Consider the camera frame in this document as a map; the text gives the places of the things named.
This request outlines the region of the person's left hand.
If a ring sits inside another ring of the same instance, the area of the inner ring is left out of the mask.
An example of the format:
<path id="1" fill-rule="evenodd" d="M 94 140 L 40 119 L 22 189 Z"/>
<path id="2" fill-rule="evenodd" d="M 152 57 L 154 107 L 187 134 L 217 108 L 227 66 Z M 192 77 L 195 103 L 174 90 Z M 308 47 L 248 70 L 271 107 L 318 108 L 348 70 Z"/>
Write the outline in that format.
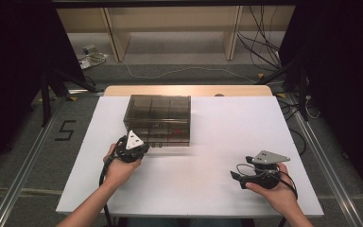
<path id="1" fill-rule="evenodd" d="M 132 163 L 125 163 L 114 158 L 108 166 L 103 185 L 111 190 L 116 190 L 130 178 L 133 171 L 139 167 L 141 163 L 141 159 Z"/>

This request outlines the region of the smoky transparent drawer box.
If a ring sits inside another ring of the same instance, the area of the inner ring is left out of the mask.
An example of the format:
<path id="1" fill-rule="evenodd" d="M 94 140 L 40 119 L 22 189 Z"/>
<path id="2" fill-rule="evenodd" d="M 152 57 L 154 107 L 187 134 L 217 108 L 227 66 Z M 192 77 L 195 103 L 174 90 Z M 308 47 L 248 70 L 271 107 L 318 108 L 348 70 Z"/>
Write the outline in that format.
<path id="1" fill-rule="evenodd" d="M 124 124 L 153 148 L 189 147 L 191 96 L 132 95 Z M 172 135 L 173 130 L 184 134 Z"/>

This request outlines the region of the black curtain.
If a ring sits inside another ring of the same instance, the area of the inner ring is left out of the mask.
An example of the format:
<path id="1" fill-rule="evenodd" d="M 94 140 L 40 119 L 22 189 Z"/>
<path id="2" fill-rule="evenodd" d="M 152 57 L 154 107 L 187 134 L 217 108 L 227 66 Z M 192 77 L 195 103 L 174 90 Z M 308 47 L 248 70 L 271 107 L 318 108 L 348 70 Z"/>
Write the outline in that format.
<path id="1" fill-rule="evenodd" d="M 288 63 L 309 38 L 309 90 L 363 180 L 363 0 L 296 0 L 280 57 Z"/>
<path id="2" fill-rule="evenodd" d="M 0 154 L 51 68 L 84 80 L 52 0 L 0 0 Z"/>

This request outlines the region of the aluminium floor rail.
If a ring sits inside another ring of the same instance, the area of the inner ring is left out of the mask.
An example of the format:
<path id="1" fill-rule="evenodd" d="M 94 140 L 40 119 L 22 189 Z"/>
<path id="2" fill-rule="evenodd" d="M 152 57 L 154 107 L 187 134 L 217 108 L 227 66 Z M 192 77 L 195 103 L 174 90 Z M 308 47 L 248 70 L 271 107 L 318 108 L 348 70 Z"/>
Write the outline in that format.
<path id="1" fill-rule="evenodd" d="M 358 213 L 358 209 L 355 207 L 353 200 L 350 198 L 349 193 L 342 184 L 342 181 L 338 177 L 336 171 L 332 167 L 320 142 L 313 132 L 308 121 L 305 121 L 300 113 L 295 113 L 295 118 L 303 132 L 305 139 L 309 147 L 313 150 L 315 159 L 317 160 L 320 169 L 332 190 L 334 197 L 345 216 L 350 227 L 363 227 L 363 219 Z"/>
<path id="2" fill-rule="evenodd" d="M 51 117 L 44 126 L 39 127 L 36 137 L 32 140 L 32 146 L 27 150 L 26 156 L 17 171 L 11 171 L 13 178 L 8 187 L 0 187 L 0 227 L 4 227 L 15 202 L 22 194 L 24 185 L 32 168 L 43 150 L 43 146 L 57 119 L 58 112 L 65 103 L 65 97 L 58 97 L 53 103 Z"/>

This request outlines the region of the wooden table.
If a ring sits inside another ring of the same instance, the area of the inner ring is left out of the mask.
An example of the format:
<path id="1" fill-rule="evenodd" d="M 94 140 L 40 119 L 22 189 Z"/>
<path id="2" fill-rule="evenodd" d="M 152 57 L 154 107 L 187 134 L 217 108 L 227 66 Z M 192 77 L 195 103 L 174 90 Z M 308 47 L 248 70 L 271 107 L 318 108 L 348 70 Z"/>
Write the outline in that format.
<path id="1" fill-rule="evenodd" d="M 267 85 L 112 85 L 104 96 L 272 96 Z"/>

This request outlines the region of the black metal stand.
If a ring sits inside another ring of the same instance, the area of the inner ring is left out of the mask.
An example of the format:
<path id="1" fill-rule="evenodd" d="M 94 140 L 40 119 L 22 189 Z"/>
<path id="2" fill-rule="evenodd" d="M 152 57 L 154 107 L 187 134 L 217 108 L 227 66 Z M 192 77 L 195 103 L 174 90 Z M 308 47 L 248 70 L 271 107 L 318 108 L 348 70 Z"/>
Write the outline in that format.
<path id="1" fill-rule="evenodd" d="M 85 79 L 77 79 L 58 68 L 47 68 L 41 75 L 41 94 L 43 100 L 43 123 L 42 126 L 46 126 L 51 118 L 51 105 L 49 90 L 52 90 L 56 97 L 67 97 L 69 90 L 65 86 L 64 82 L 70 81 L 76 84 L 78 87 L 92 93 L 100 93 L 102 89 L 98 89 L 93 85 L 86 82 Z"/>
<path id="2" fill-rule="evenodd" d="M 295 87 L 299 88 L 299 112 L 305 121 L 308 120 L 308 115 L 305 109 L 306 102 L 306 70 L 303 67 L 303 58 L 296 56 L 290 63 L 278 69 L 270 76 L 260 79 L 256 85 L 266 85 L 269 82 L 277 79 L 278 77 L 286 75 L 283 82 L 285 91 L 292 91 Z"/>

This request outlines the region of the beige wooden shelf unit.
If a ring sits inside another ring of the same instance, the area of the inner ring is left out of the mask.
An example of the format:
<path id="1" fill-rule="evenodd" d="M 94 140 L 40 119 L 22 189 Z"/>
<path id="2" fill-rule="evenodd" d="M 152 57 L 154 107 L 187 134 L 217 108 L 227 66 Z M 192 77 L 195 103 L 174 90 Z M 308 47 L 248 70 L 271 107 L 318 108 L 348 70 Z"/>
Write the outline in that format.
<path id="1" fill-rule="evenodd" d="M 225 57 L 233 58 L 239 31 L 285 31 L 293 6 L 154 7 L 58 9 L 68 33 L 105 33 L 116 61 L 122 61 L 132 32 L 220 31 Z"/>

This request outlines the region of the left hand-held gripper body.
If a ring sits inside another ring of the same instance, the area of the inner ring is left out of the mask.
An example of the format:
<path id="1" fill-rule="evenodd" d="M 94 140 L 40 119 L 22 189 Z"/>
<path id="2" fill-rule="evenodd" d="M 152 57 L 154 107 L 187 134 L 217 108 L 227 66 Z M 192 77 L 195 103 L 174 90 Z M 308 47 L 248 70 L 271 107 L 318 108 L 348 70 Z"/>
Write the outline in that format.
<path id="1" fill-rule="evenodd" d="M 132 163 L 144 157 L 145 153 L 141 152 L 142 145 L 147 144 L 133 131 L 129 131 L 127 135 L 119 139 L 119 145 L 116 146 L 114 154 L 122 162 Z"/>

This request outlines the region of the person's right hand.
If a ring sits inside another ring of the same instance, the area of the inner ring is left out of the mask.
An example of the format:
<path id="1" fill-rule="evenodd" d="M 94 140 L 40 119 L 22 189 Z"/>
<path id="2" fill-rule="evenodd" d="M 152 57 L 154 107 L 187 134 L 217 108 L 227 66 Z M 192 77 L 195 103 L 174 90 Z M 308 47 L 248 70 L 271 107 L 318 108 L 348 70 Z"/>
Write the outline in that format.
<path id="1" fill-rule="evenodd" d="M 277 163 L 281 171 L 281 181 L 272 189 L 265 189 L 255 183 L 246 183 L 246 187 L 261 196 L 263 196 L 270 206 L 279 214 L 287 209 L 300 208 L 297 198 L 292 190 L 293 184 L 288 177 L 288 171 L 284 164 Z"/>

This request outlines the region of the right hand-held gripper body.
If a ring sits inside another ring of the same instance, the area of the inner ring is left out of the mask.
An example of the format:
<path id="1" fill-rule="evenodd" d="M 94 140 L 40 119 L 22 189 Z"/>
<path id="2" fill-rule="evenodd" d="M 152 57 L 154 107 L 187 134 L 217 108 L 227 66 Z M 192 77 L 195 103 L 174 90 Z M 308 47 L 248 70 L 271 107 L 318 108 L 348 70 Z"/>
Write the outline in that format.
<path id="1" fill-rule="evenodd" d="M 280 170 L 277 163 L 289 162 L 290 159 L 284 155 L 273 153 L 267 150 L 260 151 L 253 157 L 254 175 L 240 173 L 244 179 L 244 184 L 240 184 L 242 189 L 246 189 L 246 183 L 256 183 L 265 189 L 274 188 L 280 181 Z"/>

